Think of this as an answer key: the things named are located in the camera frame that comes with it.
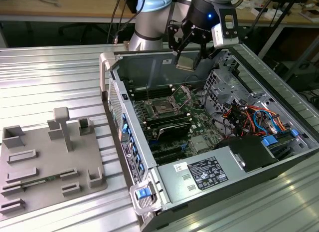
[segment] green circuit board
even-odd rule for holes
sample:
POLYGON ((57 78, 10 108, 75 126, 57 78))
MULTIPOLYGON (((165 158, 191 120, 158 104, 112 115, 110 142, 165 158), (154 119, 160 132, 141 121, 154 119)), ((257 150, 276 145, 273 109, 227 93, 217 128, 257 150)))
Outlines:
POLYGON ((175 90, 177 92, 173 96, 133 101, 134 110, 155 160, 165 161, 166 155, 171 152, 176 153, 176 151, 184 154, 179 159, 204 153, 212 150, 223 139, 223 135, 212 123, 210 115, 200 107, 200 94, 193 93, 186 86, 180 89, 176 87, 175 90), (188 113, 190 129, 187 134, 176 140, 158 141, 157 129, 143 127, 146 120, 188 113))

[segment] blue latch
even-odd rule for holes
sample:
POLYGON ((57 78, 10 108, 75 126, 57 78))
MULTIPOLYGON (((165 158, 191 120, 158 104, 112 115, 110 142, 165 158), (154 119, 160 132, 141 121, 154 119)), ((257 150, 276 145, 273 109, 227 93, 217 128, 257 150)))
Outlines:
POLYGON ((151 190, 149 188, 140 189, 139 191, 136 191, 136 195, 138 197, 138 200, 144 199, 146 197, 151 196, 151 190))
POLYGON ((138 150, 136 149, 136 146, 133 146, 133 155, 135 156, 138 150))
POLYGON ((143 164, 140 164, 140 171, 144 171, 144 166, 143 166, 143 164))
POLYGON ((126 133, 127 131, 128 131, 128 125, 127 125, 127 123, 125 123, 123 128, 122 128, 122 132, 126 133))
POLYGON ((139 155, 139 154, 136 155, 136 160, 137 160, 137 162, 140 162, 140 161, 141 161, 141 158, 140 158, 140 155, 139 155))
POLYGON ((292 134, 294 137, 296 137, 296 136, 299 135, 299 132, 298 132, 296 129, 292 129, 292 130, 291 130, 291 134, 292 134))
POLYGON ((270 146, 272 144, 277 143, 277 139, 274 136, 266 136, 264 139, 261 141, 265 146, 270 146))

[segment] power supply label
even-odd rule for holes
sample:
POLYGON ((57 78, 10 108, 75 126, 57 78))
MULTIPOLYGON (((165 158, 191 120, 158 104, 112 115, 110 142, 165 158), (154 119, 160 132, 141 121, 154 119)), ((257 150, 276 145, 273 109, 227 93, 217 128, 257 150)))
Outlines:
POLYGON ((215 157, 189 164, 188 168, 200 190, 205 190, 228 178, 215 157))

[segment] sticker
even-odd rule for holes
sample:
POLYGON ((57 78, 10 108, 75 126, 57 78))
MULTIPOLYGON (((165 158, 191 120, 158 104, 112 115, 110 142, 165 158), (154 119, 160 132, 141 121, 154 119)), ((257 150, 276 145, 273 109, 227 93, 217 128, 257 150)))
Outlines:
POLYGON ((131 177, 133 178, 133 181, 134 181, 133 183, 134 185, 136 185, 140 182, 140 175, 139 175, 138 169, 136 168, 135 159, 131 154, 129 144, 127 142, 121 143, 121 146, 122 146, 123 153, 126 156, 126 163, 129 167, 131 177))
POLYGON ((171 64, 171 59, 166 59, 166 60, 163 60, 163 65, 165 64, 171 64))
POLYGON ((215 157, 189 164, 188 168, 198 188, 202 191, 228 181, 225 172, 215 157))
POLYGON ((182 162, 182 163, 176 164, 176 165, 174 165, 174 168, 175 168, 176 172, 186 170, 187 169, 187 162, 182 162))

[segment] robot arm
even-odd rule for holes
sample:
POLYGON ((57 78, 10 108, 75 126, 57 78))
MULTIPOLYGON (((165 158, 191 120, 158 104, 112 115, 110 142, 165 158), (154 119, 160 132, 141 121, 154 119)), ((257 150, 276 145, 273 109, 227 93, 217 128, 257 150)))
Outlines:
POLYGON ((193 65, 196 69, 201 59, 213 58, 222 48, 238 44, 236 9, 230 1, 178 0, 163 5, 146 0, 146 6, 137 16, 129 50, 161 49, 161 37, 167 33, 169 47, 176 55, 176 64, 180 53, 190 42, 200 45, 200 53, 193 65), (227 17, 232 18, 231 22, 226 23, 227 17), (207 49, 206 44, 212 40, 214 46, 207 49))
POLYGON ((187 15, 182 22, 170 20, 168 24, 169 47, 176 55, 178 62, 180 53, 190 43, 200 44, 193 69, 196 69, 200 60, 212 59, 218 52, 238 44, 237 14, 230 3, 231 0, 191 0, 187 15), (183 37, 177 42, 174 39, 176 30, 180 29, 183 37), (206 44, 213 40, 214 46, 206 49, 206 44))

